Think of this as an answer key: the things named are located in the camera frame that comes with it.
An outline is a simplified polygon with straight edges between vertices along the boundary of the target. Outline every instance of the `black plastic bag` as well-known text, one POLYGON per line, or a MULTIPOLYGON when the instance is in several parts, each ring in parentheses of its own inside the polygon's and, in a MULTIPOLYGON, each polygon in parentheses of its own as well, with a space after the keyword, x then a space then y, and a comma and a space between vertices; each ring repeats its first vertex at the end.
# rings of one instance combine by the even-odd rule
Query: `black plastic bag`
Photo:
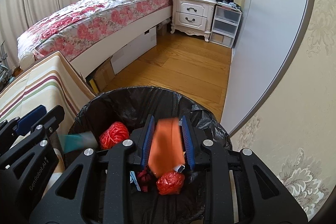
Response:
MULTIPOLYGON (((155 122, 189 115, 194 127, 203 129, 208 138, 232 149, 228 134, 209 110, 177 92, 152 86, 122 88, 100 94, 80 110, 69 134, 92 131, 99 140, 99 136, 116 121, 125 124, 131 133, 144 126, 149 114, 154 115, 155 122)), ((66 154, 66 166, 80 153, 66 154)), ((201 219, 205 203, 205 173, 189 172, 185 176, 179 195, 161 196, 156 187, 152 187, 149 193, 132 191, 133 222, 187 224, 201 219)))

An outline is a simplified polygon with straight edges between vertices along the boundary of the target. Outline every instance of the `floral bedspread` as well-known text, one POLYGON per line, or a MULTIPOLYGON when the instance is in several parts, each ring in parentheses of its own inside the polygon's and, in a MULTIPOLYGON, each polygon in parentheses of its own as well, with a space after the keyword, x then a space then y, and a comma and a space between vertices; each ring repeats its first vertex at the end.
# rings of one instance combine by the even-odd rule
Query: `floral bedspread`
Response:
POLYGON ((61 51, 68 61, 124 26, 168 5, 169 0, 80 0, 37 22, 18 39, 19 58, 61 51))

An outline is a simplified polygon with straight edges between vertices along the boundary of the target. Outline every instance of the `black bag on bed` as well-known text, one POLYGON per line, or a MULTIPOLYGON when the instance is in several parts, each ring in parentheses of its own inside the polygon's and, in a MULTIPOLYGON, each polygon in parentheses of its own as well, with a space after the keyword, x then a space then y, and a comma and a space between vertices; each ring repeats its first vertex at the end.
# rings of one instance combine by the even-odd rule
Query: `black bag on bed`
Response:
MULTIPOLYGON (((92 131, 99 141, 99 136, 113 122, 122 122, 131 133, 144 126, 149 114, 154 115, 155 122, 188 114, 193 127, 203 129, 208 138, 232 149, 228 134, 209 110, 177 92, 151 86, 123 88, 100 94, 80 110, 69 134, 92 131)), ((66 166, 80 153, 74 151, 66 154, 66 166)), ((133 223, 187 224, 201 219, 205 205, 205 173, 184 174, 184 186, 179 195, 159 195, 155 184, 148 193, 138 192, 132 184, 130 199, 133 223)), ((104 180, 101 184, 100 204, 103 204, 104 180)))

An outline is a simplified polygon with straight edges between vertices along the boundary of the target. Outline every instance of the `striped cloth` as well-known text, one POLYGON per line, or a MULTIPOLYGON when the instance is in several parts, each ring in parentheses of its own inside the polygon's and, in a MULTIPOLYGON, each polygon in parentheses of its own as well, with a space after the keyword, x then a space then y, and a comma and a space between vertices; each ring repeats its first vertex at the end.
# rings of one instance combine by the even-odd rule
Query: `striped cloth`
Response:
POLYGON ((60 52, 54 52, 21 73, 0 94, 0 122, 23 117, 39 105, 47 111, 64 108, 58 134, 68 134, 79 110, 95 94, 60 52))

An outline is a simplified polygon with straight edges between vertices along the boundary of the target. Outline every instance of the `wooden floor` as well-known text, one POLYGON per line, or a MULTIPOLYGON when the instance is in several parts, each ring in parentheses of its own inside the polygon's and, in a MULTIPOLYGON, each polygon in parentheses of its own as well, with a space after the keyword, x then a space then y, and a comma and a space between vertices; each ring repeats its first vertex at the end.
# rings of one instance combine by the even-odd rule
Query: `wooden floor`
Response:
POLYGON ((221 120, 230 71, 231 49, 204 37, 176 31, 157 37, 157 46, 118 73, 104 91, 153 85, 177 91, 221 120))

